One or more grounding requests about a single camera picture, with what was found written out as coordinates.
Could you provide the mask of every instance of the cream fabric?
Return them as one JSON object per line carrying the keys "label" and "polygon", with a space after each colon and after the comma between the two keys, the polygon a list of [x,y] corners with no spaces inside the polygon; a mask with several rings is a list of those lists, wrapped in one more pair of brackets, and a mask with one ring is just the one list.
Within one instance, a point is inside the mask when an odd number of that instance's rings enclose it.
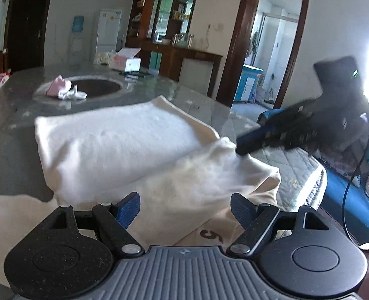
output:
{"label": "cream fabric", "polygon": [[233,193],[255,204],[276,205],[278,168],[238,156],[229,139],[219,139],[211,127],[162,98],[41,117],[36,120],[36,139],[54,198],[42,203],[26,195],[0,196],[4,285],[3,262],[9,250],[62,203],[89,210],[137,191],[141,210],[129,232],[144,247],[227,247],[243,231],[230,213]]}

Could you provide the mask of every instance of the quilted pad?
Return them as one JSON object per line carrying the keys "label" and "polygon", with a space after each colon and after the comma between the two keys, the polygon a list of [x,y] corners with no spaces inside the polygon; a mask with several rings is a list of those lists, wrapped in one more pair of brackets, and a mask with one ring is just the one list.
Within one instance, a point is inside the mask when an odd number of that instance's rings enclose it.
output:
{"label": "quilted pad", "polygon": [[258,150],[251,156],[279,168],[282,182],[276,200],[284,211],[296,212],[304,205],[318,180],[321,184],[315,195],[314,208],[319,206],[326,189],[326,171],[323,166],[300,148],[285,151],[283,147]]}

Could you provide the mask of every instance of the cardboard box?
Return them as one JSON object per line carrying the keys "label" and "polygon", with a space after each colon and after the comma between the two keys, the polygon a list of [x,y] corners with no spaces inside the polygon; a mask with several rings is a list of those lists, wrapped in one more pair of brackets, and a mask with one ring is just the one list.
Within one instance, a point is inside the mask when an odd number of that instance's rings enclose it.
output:
{"label": "cardboard box", "polygon": [[123,72],[139,71],[141,59],[135,56],[140,50],[140,48],[122,48],[111,58],[109,63],[110,69]]}

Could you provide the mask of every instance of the white refrigerator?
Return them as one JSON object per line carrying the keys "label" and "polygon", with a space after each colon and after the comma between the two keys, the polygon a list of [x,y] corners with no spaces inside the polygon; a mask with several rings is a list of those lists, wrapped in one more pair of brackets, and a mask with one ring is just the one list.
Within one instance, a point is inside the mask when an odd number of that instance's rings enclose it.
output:
{"label": "white refrigerator", "polygon": [[98,25],[96,28],[94,57],[98,53],[116,50],[122,10],[101,10],[100,13],[97,13],[97,16]]}

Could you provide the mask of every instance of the wooden door frame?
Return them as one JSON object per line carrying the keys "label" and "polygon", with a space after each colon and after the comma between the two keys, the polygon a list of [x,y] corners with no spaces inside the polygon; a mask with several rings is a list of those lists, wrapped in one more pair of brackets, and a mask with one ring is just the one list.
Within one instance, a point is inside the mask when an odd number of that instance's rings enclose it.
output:
{"label": "wooden door frame", "polygon": [[[233,104],[237,86],[239,84],[241,69],[243,67],[251,37],[251,30],[257,13],[258,1],[259,0],[240,0],[235,28],[233,30],[232,40],[217,94],[217,101],[229,107]],[[307,18],[308,2],[309,0],[302,0],[299,23],[297,25],[293,47],[278,96],[276,97],[274,109],[281,107],[287,87],[289,86],[290,78],[300,49],[301,38],[303,36],[305,19]]]}
{"label": "wooden door frame", "polygon": [[[13,2],[13,0],[9,1],[8,11],[7,11],[7,18],[6,18],[6,21],[5,21],[4,48],[8,48],[8,46],[7,46],[8,30],[9,30],[9,22],[10,22],[11,12],[12,12],[11,2]],[[51,2],[51,0],[46,0],[46,7],[44,9],[43,25],[42,25],[41,36],[40,36],[41,53],[43,55],[43,58],[41,59],[41,66],[44,66],[44,44],[45,44],[45,40],[46,40],[46,28],[47,28],[48,10],[50,8],[50,2]]]}

